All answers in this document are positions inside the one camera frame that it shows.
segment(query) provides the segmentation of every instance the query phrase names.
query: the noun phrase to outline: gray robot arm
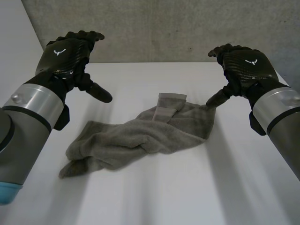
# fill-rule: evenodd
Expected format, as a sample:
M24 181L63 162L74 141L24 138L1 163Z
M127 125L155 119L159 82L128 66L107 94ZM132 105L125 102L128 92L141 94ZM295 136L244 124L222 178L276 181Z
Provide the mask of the gray robot arm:
M252 113L300 180L300 95L290 87L270 90Z
M74 87L102 102L112 96L84 72L90 52L104 36L69 32L49 42L36 75L0 109L0 204L11 203L22 188L52 129L69 122L66 94Z
M0 204L13 201L64 108L51 90L23 84L0 110Z

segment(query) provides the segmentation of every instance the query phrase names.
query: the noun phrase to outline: crumpled towel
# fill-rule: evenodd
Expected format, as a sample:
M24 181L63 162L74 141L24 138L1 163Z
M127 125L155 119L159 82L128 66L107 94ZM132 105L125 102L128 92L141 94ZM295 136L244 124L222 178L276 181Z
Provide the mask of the crumpled towel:
M171 154L206 141L216 110L186 102L186 95L160 93L157 106L124 124L89 121L66 151L60 178L115 170L147 154Z

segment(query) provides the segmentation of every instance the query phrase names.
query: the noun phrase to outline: white table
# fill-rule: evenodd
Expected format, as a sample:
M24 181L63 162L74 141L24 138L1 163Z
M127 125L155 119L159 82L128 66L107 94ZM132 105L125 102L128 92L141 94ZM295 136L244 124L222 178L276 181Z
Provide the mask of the white table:
M295 225L300 183L268 137L249 125L250 106L233 97L217 109L209 140L171 155L152 155L111 172L59 180L65 150L88 120L124 123L157 104L160 92L205 104L226 84L217 63L90 64L111 92L104 104L67 95L71 121L53 131L24 188L0 208L6 225Z

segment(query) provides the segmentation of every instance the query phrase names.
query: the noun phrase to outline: white logo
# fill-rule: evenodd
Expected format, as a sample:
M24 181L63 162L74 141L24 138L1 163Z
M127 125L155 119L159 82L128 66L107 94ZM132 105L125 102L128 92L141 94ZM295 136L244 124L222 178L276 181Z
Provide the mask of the white logo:
M58 56L59 54L63 53L64 51L66 51L66 49L62 50L61 52L57 52L54 50L54 53L56 54L56 56Z
M248 62L248 63L251 63L251 64L253 64L253 65L255 65L255 63L257 63L257 60L255 60L254 62L250 62L250 61L248 61L248 60L245 60L246 62Z

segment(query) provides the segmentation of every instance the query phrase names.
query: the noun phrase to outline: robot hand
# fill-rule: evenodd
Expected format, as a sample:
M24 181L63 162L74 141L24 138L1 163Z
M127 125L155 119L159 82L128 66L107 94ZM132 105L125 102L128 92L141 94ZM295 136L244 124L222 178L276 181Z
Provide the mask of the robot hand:
M27 83L36 83L54 91L63 101L74 87L108 103L112 96L84 72L95 42L104 36L94 31L69 32L65 37L50 41L37 66L36 76Z
M231 96L247 98L248 89L261 79L278 81L270 61L259 50L226 44L211 50L208 56L217 58L228 80L228 84L207 101L208 107L218 107Z

